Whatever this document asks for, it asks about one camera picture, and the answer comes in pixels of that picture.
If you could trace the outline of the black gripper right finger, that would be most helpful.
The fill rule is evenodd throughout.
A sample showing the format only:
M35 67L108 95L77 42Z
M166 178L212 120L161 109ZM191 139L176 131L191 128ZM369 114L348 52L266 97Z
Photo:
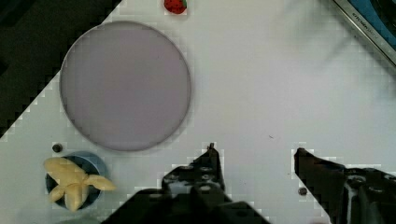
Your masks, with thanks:
M294 171L332 224L396 224L394 175L347 168L301 147L294 154Z

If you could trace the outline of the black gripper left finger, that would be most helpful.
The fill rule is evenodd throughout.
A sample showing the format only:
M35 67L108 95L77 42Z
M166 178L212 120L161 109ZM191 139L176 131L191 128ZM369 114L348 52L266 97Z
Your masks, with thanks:
M213 145L178 166L158 189L138 191L101 224L270 224L248 203L225 193L219 153Z

